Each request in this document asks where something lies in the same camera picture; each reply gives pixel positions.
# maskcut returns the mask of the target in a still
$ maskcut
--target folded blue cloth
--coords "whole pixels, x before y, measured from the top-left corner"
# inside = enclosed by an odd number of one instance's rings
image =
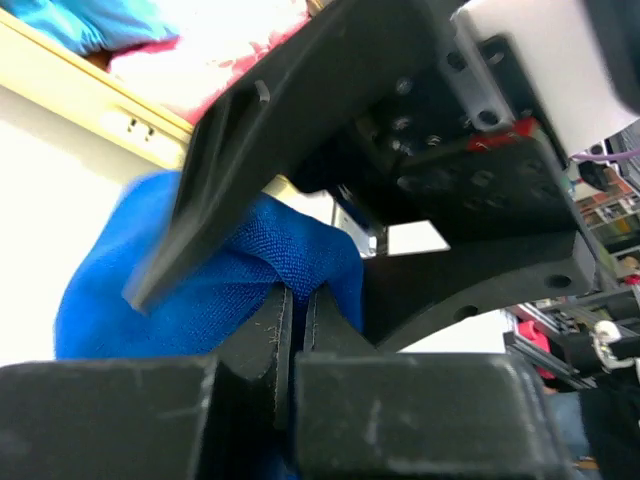
[[[156,0],[0,0],[0,7],[79,55],[178,35]]]
[[[123,196],[64,294],[55,322],[58,359],[207,353],[260,308],[276,282],[294,292],[294,321],[328,282],[342,313],[361,329],[362,260],[351,238],[267,195],[224,248],[148,315],[134,311],[122,291],[165,231],[178,182],[178,173],[163,172]]]

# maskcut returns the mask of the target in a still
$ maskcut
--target cable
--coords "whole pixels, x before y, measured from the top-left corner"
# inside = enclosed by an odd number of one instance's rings
[[[607,155],[589,155],[586,153],[579,153],[574,155],[572,158],[575,160],[587,161],[591,160],[592,162],[602,163],[602,162],[616,162],[620,160],[631,160],[634,157],[640,156],[640,148],[636,148],[633,150],[629,150],[627,152],[620,153],[611,153]]]

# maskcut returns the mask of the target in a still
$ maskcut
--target blue cloth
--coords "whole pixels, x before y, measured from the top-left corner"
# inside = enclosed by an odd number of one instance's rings
[[[351,238],[267,195],[222,251],[148,315],[134,311],[122,291],[165,231],[178,182],[177,173],[164,172],[125,193],[64,294],[55,322],[58,359],[207,353],[279,281],[293,290],[297,312],[328,282],[342,313],[362,328],[363,267]]]
[[[79,55],[178,35],[154,0],[0,0],[0,7]]]

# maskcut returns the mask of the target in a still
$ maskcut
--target black cloth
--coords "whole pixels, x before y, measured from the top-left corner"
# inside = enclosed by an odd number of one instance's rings
[[[640,385],[635,368],[580,391],[582,420],[604,480],[640,479]]]

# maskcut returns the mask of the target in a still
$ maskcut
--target jeans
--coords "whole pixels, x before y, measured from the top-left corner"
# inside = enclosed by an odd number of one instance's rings
[[[591,455],[589,441],[582,423],[578,393],[557,393],[547,397],[560,438],[569,449],[574,461]],[[574,480],[602,480],[597,470],[574,469]]]

